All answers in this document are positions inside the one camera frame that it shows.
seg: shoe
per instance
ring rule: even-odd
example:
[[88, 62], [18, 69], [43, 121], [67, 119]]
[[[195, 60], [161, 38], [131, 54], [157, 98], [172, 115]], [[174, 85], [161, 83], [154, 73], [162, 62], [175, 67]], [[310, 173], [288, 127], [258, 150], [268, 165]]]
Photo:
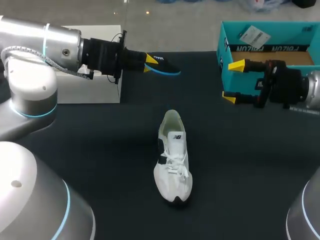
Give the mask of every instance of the shoe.
[[170, 203], [184, 203], [190, 196], [193, 179], [189, 172], [186, 131], [176, 110], [166, 112], [158, 134], [158, 162], [155, 184]]

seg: robotic arm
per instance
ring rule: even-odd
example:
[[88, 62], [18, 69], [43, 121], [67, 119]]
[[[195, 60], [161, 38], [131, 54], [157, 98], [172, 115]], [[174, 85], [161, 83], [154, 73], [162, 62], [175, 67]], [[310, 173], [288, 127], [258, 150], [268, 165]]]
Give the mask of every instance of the robotic arm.
[[264, 108], [269, 100], [283, 104], [284, 109], [289, 109], [290, 105], [299, 102], [308, 109], [320, 108], [320, 71], [315, 70], [302, 76], [300, 70], [288, 68], [285, 61], [268, 60], [263, 63], [248, 59], [230, 63], [228, 69], [244, 73], [264, 73], [263, 78], [259, 78], [256, 84], [261, 87], [259, 95], [223, 93], [223, 97], [234, 98], [236, 104], [253, 104], [256, 108]]
[[[0, 16], [0, 53], [11, 98], [0, 104], [0, 141], [13, 141], [49, 126], [55, 119], [57, 80], [52, 67], [93, 79], [94, 70], [113, 76], [122, 70], [178, 75], [163, 57], [128, 50], [119, 42], [82, 38], [77, 29]], [[90, 74], [77, 73], [87, 65]]]

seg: black table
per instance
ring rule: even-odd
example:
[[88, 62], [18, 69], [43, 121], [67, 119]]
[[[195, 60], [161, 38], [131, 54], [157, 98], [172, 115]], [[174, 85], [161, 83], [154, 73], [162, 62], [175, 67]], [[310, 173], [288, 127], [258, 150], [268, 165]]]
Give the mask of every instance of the black table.
[[[18, 141], [91, 205], [97, 240], [285, 240], [287, 211], [319, 165], [320, 119], [234, 106], [215, 52], [162, 53], [177, 77], [125, 72], [121, 104], [59, 105], [54, 124]], [[191, 201], [156, 187], [158, 128], [176, 109], [187, 132]]]

